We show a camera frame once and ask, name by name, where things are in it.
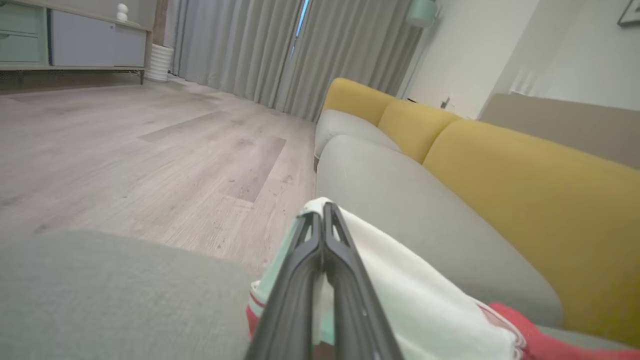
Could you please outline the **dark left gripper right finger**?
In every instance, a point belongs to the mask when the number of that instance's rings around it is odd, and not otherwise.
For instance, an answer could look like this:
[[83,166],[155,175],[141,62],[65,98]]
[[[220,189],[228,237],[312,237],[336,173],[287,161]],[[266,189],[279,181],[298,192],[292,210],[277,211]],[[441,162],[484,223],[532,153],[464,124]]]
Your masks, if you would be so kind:
[[336,360],[403,360],[338,205],[323,206],[323,267],[334,291]]

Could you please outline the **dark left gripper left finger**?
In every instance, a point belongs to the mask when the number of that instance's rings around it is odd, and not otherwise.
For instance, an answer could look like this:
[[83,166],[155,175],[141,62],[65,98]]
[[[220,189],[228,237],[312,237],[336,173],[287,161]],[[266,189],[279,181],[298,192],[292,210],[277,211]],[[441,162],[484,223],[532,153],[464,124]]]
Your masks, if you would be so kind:
[[314,287],[322,264],[322,217],[295,219],[279,267],[244,360],[313,360]]

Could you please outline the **red jersey with black number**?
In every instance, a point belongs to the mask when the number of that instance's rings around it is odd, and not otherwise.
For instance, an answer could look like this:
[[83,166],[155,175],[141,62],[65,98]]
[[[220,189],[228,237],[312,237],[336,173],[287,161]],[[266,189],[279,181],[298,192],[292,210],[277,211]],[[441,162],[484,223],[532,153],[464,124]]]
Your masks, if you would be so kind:
[[[323,207],[313,199],[296,218],[321,216],[321,265],[314,287],[313,357],[317,346],[335,351],[334,289],[323,262]],[[463,292],[413,251],[338,206],[397,340],[403,360],[640,360],[640,350],[569,344],[542,332],[502,304],[485,304]],[[246,307],[250,342],[278,276],[293,226],[265,274],[250,286]]]

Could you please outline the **large grey sofa seat cushion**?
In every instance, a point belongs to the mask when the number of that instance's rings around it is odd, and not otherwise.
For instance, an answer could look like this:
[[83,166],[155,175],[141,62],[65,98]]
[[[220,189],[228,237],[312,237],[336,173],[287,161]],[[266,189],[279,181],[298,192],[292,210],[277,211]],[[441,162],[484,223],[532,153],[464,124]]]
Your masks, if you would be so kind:
[[0,360],[240,360],[250,279],[233,263],[90,231],[0,247]]

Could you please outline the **light grey sofa end cushion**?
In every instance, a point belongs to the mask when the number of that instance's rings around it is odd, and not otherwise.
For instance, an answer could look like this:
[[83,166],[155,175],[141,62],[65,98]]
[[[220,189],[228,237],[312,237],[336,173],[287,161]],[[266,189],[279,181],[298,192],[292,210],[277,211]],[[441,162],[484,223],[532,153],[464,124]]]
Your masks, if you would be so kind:
[[376,125],[361,117],[334,109],[322,111],[315,128],[314,158],[320,159],[325,146],[336,136],[347,135],[400,152],[400,147]]

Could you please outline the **short yellow sofa backrest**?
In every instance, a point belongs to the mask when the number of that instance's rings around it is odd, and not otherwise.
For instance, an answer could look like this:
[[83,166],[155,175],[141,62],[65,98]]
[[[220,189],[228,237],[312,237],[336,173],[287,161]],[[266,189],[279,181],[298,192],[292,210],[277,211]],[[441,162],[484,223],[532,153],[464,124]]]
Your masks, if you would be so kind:
[[409,100],[387,105],[377,127],[412,160],[423,164],[435,139],[450,124],[463,118],[443,109]]
[[388,105],[396,100],[395,96],[354,80],[338,77],[329,86],[322,111],[336,110],[359,117],[377,126]]

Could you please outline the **long yellow sofa backrest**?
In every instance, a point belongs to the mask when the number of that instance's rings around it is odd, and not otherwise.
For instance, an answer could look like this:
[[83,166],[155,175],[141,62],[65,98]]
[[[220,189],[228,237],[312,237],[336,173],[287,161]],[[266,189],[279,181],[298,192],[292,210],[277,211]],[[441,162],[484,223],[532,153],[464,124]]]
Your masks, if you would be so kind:
[[446,126],[423,166],[554,291],[519,312],[640,348],[640,170],[472,120]]

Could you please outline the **grey curtain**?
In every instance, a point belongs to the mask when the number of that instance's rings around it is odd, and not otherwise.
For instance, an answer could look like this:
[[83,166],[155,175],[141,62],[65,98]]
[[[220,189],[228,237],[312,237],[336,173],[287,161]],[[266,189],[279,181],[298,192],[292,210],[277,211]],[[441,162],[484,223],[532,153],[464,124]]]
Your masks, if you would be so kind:
[[336,78],[397,95],[423,33],[407,21],[412,2],[310,0],[275,109],[316,122]]
[[179,0],[174,75],[274,109],[304,0]]

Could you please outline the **white ribbed vase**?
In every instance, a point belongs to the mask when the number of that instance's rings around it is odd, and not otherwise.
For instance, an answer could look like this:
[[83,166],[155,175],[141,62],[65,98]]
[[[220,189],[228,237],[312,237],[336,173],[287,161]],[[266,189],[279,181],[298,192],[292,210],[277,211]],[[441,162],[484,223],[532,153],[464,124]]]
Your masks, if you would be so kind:
[[147,80],[166,83],[169,80],[169,70],[173,60],[174,48],[152,44],[148,64],[144,71]]

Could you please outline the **mint green lamp shade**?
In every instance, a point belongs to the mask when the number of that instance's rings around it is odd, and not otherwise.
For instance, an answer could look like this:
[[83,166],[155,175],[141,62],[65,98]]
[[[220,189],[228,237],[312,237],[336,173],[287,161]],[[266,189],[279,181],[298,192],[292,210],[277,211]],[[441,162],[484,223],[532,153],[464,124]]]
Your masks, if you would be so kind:
[[412,27],[429,28],[438,18],[439,5],[435,0],[411,0],[406,22]]

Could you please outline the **low cabinet with pale drawers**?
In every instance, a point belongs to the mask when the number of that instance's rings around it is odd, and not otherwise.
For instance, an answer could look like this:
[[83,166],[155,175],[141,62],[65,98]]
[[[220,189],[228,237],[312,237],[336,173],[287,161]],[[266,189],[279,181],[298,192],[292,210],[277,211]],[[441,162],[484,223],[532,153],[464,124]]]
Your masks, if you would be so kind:
[[[128,22],[117,5],[128,6]],[[0,0],[0,91],[28,73],[132,73],[144,84],[158,0]]]

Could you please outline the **dark picture frame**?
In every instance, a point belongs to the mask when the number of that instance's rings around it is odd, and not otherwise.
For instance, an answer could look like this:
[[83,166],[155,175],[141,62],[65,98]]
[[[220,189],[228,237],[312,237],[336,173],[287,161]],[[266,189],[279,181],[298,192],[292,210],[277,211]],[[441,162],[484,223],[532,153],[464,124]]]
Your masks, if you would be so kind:
[[640,0],[630,0],[617,25],[620,28],[640,27]]

